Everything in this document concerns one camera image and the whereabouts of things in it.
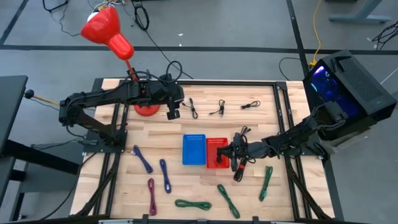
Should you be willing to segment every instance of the plastic basket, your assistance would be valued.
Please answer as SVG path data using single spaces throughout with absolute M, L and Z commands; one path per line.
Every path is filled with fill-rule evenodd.
M 182 164 L 206 164 L 206 136 L 204 134 L 184 134 L 182 140 Z
M 225 169 L 229 168 L 229 159 L 226 156 L 221 156 L 222 162 L 217 162 L 217 147 L 224 147 L 228 145 L 227 138 L 208 138 L 206 139 L 207 148 L 207 164 L 209 169 Z

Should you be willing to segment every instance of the gray floor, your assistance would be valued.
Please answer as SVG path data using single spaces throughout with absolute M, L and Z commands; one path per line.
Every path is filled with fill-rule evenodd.
M 10 23 L 22 0 L 0 0 L 0 33 Z M 46 1 L 51 7 L 63 0 Z M 322 49 L 373 50 L 372 39 L 385 26 L 352 25 L 329 22 L 333 13 L 357 11 L 364 1 L 357 3 L 322 2 L 317 19 Z M 191 47 L 270 47 L 296 49 L 297 45 L 285 1 L 275 0 L 162 0 L 145 2 L 150 14 L 152 38 L 160 46 Z M 302 42 L 306 49 L 316 49 L 317 41 L 312 27 L 312 15 L 317 1 L 293 0 Z M 134 46 L 153 46 L 146 34 L 120 6 L 116 7 L 122 30 Z M 391 16 L 398 20 L 398 2 L 384 0 L 374 14 Z M 131 5 L 126 10 L 133 14 Z M 71 0 L 63 20 L 64 29 L 76 33 L 91 12 L 87 1 Z M 62 10 L 49 14 L 41 1 L 29 0 L 5 45 L 95 45 L 84 38 L 70 37 L 60 31 L 58 20 Z M 384 49 L 398 50 L 398 38 Z M 282 57 L 297 54 L 253 52 L 166 52 L 171 60 L 179 60 L 191 76 L 207 79 L 283 80 L 278 69 Z M 379 81 L 398 66 L 398 55 L 357 55 L 357 59 Z M 90 91 L 95 78 L 120 77 L 126 72 L 124 64 L 110 51 L 45 51 L 0 50 L 0 75 L 27 75 L 27 87 L 36 94 L 60 101 L 73 92 Z M 131 59 L 138 70 L 149 69 L 162 74 L 167 66 L 159 52 L 137 51 Z M 286 60 L 284 73 L 291 80 L 301 80 L 303 72 L 299 61 Z M 385 88 L 398 90 L 398 74 L 393 75 Z M 343 213 L 347 221 L 366 223 L 396 223 L 398 207 L 398 115 L 371 130 L 368 137 L 352 149 L 332 156 Z M 73 130 L 84 133 L 79 128 Z M 23 100 L 11 133 L 11 139 L 23 144 L 62 142 L 71 139 L 57 121 L 57 112 Z M 17 183 L 11 183 L 10 192 Z M 22 212 L 30 219 L 38 219 L 51 212 L 67 192 L 27 195 Z M 65 217 L 69 200 L 53 217 Z M 0 222 L 8 220 L 7 208 L 1 207 Z

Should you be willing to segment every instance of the lamp base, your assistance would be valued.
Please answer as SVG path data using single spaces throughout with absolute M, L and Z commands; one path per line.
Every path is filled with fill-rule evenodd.
M 141 116 L 152 116 L 158 112 L 160 108 L 160 105 L 154 105 L 154 106 L 143 106 L 139 107 L 138 105 L 134 105 L 134 109 L 137 112 L 137 114 Z

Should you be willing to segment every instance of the wooden tabletop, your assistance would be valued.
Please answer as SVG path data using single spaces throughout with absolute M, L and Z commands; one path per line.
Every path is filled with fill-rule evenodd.
M 117 79 L 105 79 L 102 88 L 114 88 L 118 83 Z M 310 114 L 307 98 L 302 82 L 287 82 L 287 86 L 294 123 L 297 124 Z M 148 214 L 150 194 L 147 181 L 153 178 L 157 215 L 150 218 L 235 220 L 228 204 L 217 190 L 216 186 L 223 184 L 241 214 L 239 220 L 252 220 L 253 216 L 258 216 L 260 220 L 293 220 L 283 158 L 258 159 L 255 164 L 248 164 L 241 182 L 233 180 L 234 173 L 231 169 L 207 169 L 205 166 L 182 165 L 183 134 L 206 134 L 207 138 L 228 138 L 228 141 L 231 141 L 233 134 L 240 132 L 244 125 L 252 129 L 246 135 L 249 142 L 260 141 L 261 138 L 277 134 L 279 124 L 272 87 L 184 85 L 183 89 L 185 101 L 190 97 L 193 99 L 198 119 L 193 119 L 190 108 L 186 107 L 180 108 L 181 118 L 173 121 L 167 120 L 166 105 L 162 105 L 159 112 L 151 117 L 139 116 L 134 108 L 130 107 L 126 127 L 128 130 L 126 152 L 121 156 L 111 217 L 142 218 L 143 214 Z M 283 104 L 283 95 L 281 92 L 279 95 L 286 125 L 287 113 Z M 224 116 L 209 115 L 210 112 L 218 110 L 220 99 L 226 102 Z M 240 108 L 241 105 L 254 100 L 261 101 L 261 105 L 245 110 Z M 109 124 L 113 108 L 114 105 L 97 107 L 95 118 Z M 135 144 L 140 147 L 145 159 L 152 166 L 153 173 L 147 174 L 139 158 L 131 155 L 130 152 Z M 103 156 L 103 154 L 95 155 L 82 168 L 71 214 L 79 211 L 96 190 Z M 164 190 L 160 159 L 165 159 L 167 163 L 167 172 L 172 185 L 171 194 L 167 194 Z M 302 164 L 308 191 L 326 214 L 334 217 L 321 160 L 315 156 L 302 156 Z M 258 196 L 264 182 L 265 166 L 272 166 L 274 171 L 267 197 L 260 202 Z M 101 213 L 104 212 L 107 191 L 106 189 L 104 193 Z M 301 194 L 297 188 L 296 191 L 300 216 L 303 217 Z M 209 211 L 177 208 L 174 205 L 176 199 L 207 201 L 213 206 Z

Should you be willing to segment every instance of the blue basket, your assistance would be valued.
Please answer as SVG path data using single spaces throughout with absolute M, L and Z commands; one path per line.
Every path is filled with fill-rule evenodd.
M 206 136 L 204 134 L 184 134 L 182 164 L 206 165 Z

